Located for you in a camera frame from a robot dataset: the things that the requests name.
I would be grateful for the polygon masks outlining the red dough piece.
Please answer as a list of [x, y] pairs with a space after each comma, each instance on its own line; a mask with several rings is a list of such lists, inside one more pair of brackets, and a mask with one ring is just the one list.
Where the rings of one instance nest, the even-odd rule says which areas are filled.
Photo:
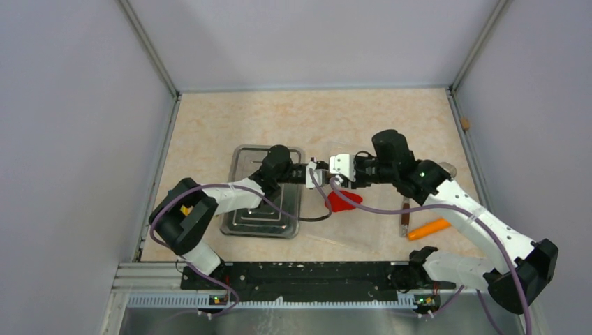
[[[357, 204], [362, 204], [363, 197], [356, 193], [352, 193], [349, 191], [342, 191], [341, 194], [348, 198], [351, 202], [355, 202]], [[325, 202], [325, 207], [327, 209], [331, 209], [332, 212], [337, 213], [340, 211], [350, 211], [354, 210], [356, 206], [353, 206], [349, 202], [346, 202], [342, 198], [340, 198], [334, 191], [331, 191], [327, 196], [327, 201]]]

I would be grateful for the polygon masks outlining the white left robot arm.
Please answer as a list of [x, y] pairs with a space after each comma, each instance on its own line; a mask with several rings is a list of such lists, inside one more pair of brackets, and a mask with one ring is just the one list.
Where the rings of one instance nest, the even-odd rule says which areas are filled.
[[197, 278], [206, 288], [223, 282], [220, 256], [203, 239], [215, 216], [241, 209], [272, 204], [283, 184], [305, 184], [313, 167], [295, 163], [289, 148], [268, 149], [259, 168], [239, 181], [198, 184], [187, 177], [177, 183], [149, 217], [149, 235], [169, 248], [178, 258], [198, 270]]

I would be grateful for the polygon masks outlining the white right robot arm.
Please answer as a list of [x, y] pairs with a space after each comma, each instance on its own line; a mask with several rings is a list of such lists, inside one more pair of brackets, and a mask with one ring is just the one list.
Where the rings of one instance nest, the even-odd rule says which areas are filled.
[[416, 159], [396, 130], [376, 133], [375, 153], [349, 158], [351, 188], [391, 184], [420, 209], [436, 212], [477, 246], [484, 258], [424, 247], [410, 254], [409, 277], [419, 288], [434, 281], [486, 290], [505, 310], [521, 315], [553, 279], [558, 246], [516, 231], [474, 200], [442, 165]]

